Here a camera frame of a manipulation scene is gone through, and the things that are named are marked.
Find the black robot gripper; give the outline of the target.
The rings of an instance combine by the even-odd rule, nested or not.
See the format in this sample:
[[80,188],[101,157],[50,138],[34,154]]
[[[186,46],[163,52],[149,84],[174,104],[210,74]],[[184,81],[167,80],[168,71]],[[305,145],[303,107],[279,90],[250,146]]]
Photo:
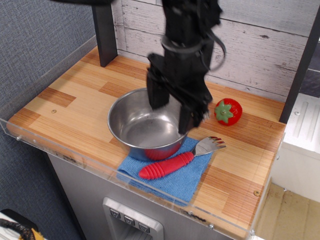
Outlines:
[[186,134],[197,128],[205,114],[212,96],[204,83],[209,71],[213,43],[207,42],[192,52],[164,50],[164,56],[148,55],[150,67],[146,87],[148,101],[153,110],[164,107],[172,95],[181,103],[178,132]]

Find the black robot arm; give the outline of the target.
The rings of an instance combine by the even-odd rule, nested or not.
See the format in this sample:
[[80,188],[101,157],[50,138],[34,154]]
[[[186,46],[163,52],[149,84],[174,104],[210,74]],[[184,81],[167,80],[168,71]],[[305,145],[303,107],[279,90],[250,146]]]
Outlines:
[[162,7],[164,55],[148,55],[148,100],[154,110],[167,105],[170,97],[179,101],[178,132],[186,134],[209,113],[213,98],[204,77],[211,70],[214,45],[227,52],[212,31],[221,22],[222,9],[216,0],[164,0]]

